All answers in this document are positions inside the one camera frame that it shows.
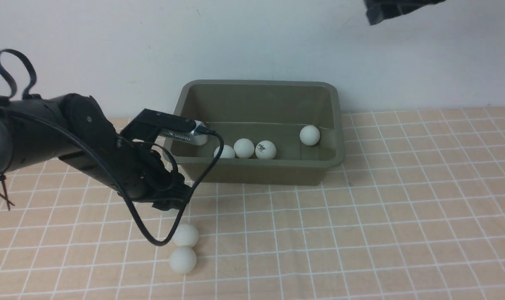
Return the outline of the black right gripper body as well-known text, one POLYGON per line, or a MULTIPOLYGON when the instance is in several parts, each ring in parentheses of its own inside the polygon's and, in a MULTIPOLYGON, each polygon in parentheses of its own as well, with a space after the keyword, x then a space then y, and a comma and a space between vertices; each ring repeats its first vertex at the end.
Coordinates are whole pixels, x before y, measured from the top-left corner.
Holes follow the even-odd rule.
POLYGON ((444 0, 365 0, 369 15, 406 15, 428 5, 437 5, 444 0))

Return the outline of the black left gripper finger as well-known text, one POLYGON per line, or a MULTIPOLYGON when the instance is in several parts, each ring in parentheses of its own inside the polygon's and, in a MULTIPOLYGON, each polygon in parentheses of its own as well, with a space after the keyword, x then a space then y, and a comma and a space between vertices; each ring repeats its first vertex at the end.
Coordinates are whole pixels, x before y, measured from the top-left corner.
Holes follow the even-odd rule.
POLYGON ((157 196, 152 198, 152 207, 160 211, 182 210, 188 205, 190 199, 190 196, 181 198, 157 196))

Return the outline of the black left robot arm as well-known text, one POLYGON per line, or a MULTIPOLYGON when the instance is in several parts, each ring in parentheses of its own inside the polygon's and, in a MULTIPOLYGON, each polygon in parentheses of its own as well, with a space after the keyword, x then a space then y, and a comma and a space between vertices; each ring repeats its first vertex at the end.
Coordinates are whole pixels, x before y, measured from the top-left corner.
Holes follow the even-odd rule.
POLYGON ((121 182, 125 193, 138 203, 153 203, 161 210, 180 209, 191 188, 183 175, 165 169, 149 139, 117 132, 92 97, 68 94, 51 100, 2 101, 0 105, 0 175, 58 158, 96 181, 119 191, 98 161, 60 131, 13 112, 41 118, 68 131, 95 151, 121 182))

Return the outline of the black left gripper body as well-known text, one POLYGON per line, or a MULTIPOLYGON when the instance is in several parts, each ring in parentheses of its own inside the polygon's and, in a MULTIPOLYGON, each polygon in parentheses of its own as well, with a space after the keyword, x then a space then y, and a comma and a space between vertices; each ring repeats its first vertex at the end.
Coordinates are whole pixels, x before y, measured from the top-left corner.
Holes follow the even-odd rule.
POLYGON ((178 171, 168 171, 154 144, 107 140, 107 165, 137 202, 151 202, 157 196, 185 197, 191 190, 178 171))

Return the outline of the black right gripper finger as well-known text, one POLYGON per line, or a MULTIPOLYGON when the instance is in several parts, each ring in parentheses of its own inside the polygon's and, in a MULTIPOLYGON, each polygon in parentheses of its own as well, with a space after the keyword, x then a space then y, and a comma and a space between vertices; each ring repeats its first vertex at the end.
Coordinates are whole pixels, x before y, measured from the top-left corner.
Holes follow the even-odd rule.
POLYGON ((366 17, 369 25, 378 25, 379 23, 397 17, 397 9, 389 8, 369 8, 366 11, 366 17))

